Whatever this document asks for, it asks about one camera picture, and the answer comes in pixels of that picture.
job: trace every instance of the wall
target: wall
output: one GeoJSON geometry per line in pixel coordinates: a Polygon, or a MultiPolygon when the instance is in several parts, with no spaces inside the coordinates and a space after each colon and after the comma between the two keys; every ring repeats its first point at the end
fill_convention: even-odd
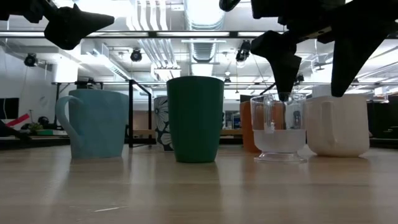
{"type": "Polygon", "coordinates": [[[43,68],[27,68],[21,59],[5,54],[0,48],[0,98],[20,98],[19,115],[32,110],[33,121],[37,122],[40,116],[53,121],[57,88],[51,85],[52,80],[52,72],[45,74],[43,68]]]}

